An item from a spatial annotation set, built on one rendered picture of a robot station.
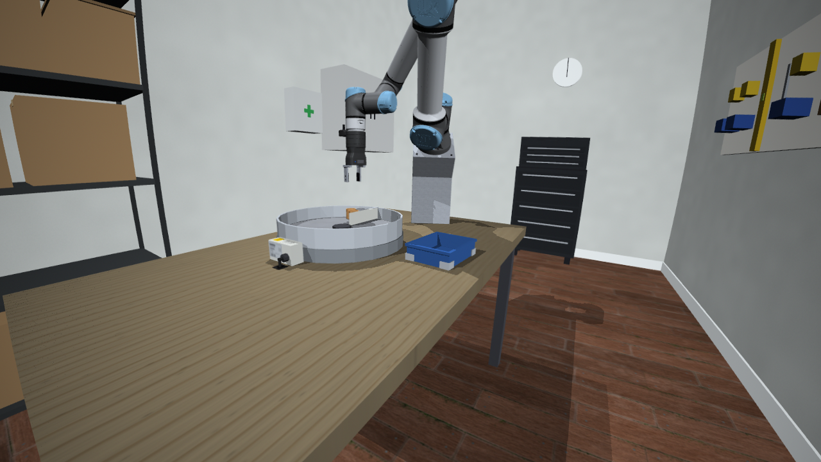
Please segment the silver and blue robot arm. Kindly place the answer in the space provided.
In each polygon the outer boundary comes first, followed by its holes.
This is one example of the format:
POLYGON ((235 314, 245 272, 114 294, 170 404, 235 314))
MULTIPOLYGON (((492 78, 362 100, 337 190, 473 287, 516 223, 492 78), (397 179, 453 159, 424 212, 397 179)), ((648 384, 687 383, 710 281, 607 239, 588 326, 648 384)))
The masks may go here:
POLYGON ((418 58, 418 103, 413 109, 410 140, 425 154, 448 152, 453 103, 443 87, 446 43, 453 30, 456 2, 408 0, 412 21, 384 79, 375 92, 366 93, 360 87, 346 89, 346 118, 394 113, 398 106, 396 96, 418 58))

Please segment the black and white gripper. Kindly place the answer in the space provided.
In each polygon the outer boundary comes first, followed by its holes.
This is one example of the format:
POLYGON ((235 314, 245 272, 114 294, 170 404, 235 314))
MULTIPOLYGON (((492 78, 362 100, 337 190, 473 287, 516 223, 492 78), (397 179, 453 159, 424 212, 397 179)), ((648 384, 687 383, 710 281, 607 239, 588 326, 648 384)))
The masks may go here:
POLYGON ((348 168, 357 166, 357 182, 361 182, 361 168, 366 167, 366 120, 364 118, 346 118, 346 129, 339 130, 340 137, 346 137, 345 182, 349 182, 348 168))

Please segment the blue crate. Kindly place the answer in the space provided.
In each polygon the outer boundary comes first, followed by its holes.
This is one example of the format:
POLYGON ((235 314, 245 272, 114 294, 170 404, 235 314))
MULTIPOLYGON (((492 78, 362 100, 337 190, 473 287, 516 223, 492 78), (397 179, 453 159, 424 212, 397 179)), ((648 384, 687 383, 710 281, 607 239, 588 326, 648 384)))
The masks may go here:
POLYGON ((450 270, 470 255, 475 255, 476 241, 470 237, 436 232, 405 243, 405 259, 450 270))

